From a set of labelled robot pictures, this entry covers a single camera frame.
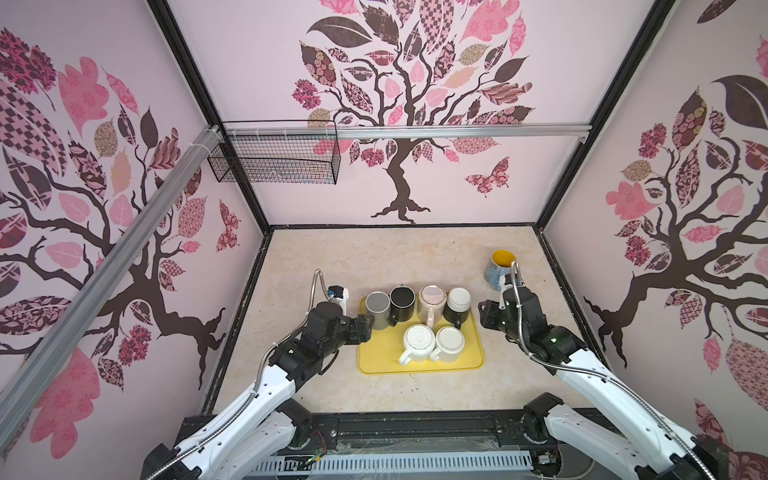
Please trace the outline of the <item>grey mug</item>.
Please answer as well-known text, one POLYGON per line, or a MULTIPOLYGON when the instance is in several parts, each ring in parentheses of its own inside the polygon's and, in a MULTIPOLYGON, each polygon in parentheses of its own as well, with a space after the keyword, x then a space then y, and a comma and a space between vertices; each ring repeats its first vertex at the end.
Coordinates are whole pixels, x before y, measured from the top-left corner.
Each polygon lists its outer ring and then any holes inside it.
POLYGON ((391 300, 383 291, 374 291, 365 298, 365 310, 373 316, 374 330, 384 330, 390 326, 391 300))

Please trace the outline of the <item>blue mug yellow inside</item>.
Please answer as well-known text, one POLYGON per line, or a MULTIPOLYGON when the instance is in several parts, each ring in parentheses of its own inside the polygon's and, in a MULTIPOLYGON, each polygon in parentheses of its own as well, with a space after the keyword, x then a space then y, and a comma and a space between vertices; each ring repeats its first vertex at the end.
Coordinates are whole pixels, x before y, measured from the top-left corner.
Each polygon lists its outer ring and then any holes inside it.
POLYGON ((500 291, 504 277, 511 272, 512 264, 516 261, 516 256, 508 250, 494 251, 486 265, 484 279, 486 283, 494 290, 500 291))

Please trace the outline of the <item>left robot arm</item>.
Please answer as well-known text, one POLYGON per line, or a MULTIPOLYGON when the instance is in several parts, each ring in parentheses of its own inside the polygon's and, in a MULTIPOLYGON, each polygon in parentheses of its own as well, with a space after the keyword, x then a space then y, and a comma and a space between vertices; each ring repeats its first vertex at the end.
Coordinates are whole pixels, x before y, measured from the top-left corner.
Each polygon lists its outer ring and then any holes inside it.
POLYGON ((292 400, 321 374, 325 359, 372 337, 374 316, 349 317, 324 301, 265 355, 257 379, 228 407, 174 447, 158 445, 145 458, 142 479, 242 479, 286 448, 309 413, 292 400))

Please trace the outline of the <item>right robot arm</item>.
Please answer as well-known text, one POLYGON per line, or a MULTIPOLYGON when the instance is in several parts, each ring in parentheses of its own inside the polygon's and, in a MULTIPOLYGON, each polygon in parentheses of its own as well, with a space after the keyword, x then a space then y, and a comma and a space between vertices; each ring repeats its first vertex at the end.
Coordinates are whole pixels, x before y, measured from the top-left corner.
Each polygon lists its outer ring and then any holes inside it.
POLYGON ((604 427, 543 393, 525 409, 535 432, 564 442, 622 479, 726 479, 729 454, 698 439, 619 380, 569 329, 551 325, 538 297, 513 285, 478 305, 483 328, 503 333, 525 356, 577 390, 609 422, 604 427))

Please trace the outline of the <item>black white mug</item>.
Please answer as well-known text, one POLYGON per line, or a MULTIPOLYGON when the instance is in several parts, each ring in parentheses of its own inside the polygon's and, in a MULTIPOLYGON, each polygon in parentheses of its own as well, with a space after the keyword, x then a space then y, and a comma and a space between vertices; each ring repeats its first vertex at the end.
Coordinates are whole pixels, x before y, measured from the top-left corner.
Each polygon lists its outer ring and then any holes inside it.
POLYGON ((462 287, 452 288, 448 292, 443 309, 443 318, 453 327, 460 329, 471 312, 471 294, 462 287))

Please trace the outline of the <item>cream white mug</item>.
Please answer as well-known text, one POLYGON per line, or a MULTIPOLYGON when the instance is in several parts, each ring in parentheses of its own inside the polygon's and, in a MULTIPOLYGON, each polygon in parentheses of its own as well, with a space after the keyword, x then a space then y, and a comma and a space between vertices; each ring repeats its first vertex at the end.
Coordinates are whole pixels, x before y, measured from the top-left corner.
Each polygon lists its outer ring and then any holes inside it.
POLYGON ((446 326, 435 334, 435 347, 428 359, 431 362, 454 363, 456 362, 466 345, 462 332, 453 327, 446 326))

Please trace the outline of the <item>pink beige mug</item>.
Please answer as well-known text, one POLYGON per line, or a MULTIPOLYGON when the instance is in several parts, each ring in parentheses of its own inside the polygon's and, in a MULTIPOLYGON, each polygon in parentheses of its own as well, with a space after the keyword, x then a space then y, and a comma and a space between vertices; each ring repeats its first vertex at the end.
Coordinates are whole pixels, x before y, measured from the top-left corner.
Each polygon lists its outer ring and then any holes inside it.
POLYGON ((433 329, 442 317, 447 301, 446 292, 438 285, 426 285, 418 294, 417 316, 421 323, 433 329))

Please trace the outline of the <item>white ribbed mug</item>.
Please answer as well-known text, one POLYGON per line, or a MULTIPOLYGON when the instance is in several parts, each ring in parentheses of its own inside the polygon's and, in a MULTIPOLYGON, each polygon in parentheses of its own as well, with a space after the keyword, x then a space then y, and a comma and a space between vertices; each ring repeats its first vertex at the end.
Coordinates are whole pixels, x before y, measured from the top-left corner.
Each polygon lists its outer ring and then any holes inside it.
POLYGON ((405 331, 403 346, 404 351, 398 359, 400 365, 425 361, 435 347, 435 334, 424 324, 414 324, 405 331))

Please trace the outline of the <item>black base frame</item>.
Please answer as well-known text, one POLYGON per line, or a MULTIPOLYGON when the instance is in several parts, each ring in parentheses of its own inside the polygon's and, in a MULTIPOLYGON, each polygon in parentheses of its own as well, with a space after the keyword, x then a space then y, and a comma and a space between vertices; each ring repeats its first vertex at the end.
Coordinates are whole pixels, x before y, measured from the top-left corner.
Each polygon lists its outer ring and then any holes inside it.
POLYGON ((654 470, 638 448, 609 426, 596 409, 573 410, 545 393, 518 410, 385 412, 313 414, 289 399, 269 415, 277 421, 257 425, 239 443, 239 467, 260 466, 275 454, 298 459, 299 472, 329 465, 330 450, 348 445, 364 452, 359 466, 377 466, 373 447, 393 447, 407 441, 492 439, 500 447, 515 447, 531 455, 535 469, 548 465, 541 455, 563 444, 626 479, 697 479, 699 473, 673 453, 669 465, 654 470))

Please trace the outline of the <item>aluminium rail back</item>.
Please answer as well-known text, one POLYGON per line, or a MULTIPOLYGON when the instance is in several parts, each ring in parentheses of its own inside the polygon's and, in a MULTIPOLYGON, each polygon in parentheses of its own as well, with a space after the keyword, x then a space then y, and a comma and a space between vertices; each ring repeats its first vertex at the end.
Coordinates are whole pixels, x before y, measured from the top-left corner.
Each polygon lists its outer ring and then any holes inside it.
POLYGON ((225 132, 235 138, 276 136, 287 139, 314 136, 323 139, 415 139, 415 138, 511 138, 511 137, 577 137, 586 138, 592 129, 588 124, 548 123, 513 125, 447 125, 447 126, 370 126, 370 127, 265 127, 255 123, 246 126, 226 125, 225 132))

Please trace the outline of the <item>aluminium rail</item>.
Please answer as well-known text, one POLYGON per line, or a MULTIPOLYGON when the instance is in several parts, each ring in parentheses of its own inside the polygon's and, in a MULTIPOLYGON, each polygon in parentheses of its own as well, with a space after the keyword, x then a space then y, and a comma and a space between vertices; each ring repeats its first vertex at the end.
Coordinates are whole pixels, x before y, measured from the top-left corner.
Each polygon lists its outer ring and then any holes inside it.
POLYGON ((265 127, 255 123, 246 126, 226 125, 225 132, 235 138, 276 136, 287 139, 314 136, 323 139, 415 139, 415 138, 511 138, 511 137, 577 137, 586 138, 592 129, 588 124, 548 123, 513 125, 447 125, 447 126, 370 126, 370 127, 265 127))
POLYGON ((162 187, 77 293, 63 317, 46 333, 1 392, 1 446, 5 448, 45 393, 102 306, 157 230, 196 169, 222 140, 221 128, 205 127, 184 152, 162 187))

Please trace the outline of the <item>aluminium rail left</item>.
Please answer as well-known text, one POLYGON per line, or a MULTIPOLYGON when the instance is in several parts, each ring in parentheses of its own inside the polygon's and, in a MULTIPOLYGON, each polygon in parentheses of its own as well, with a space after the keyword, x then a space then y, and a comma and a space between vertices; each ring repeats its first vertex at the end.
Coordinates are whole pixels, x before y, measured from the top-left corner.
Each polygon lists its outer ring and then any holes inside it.
POLYGON ((45 393, 102 306, 157 230, 196 169, 222 140, 221 128, 205 127, 184 152, 162 187, 77 293, 63 317, 46 333, 1 392, 1 446, 5 448, 45 393))

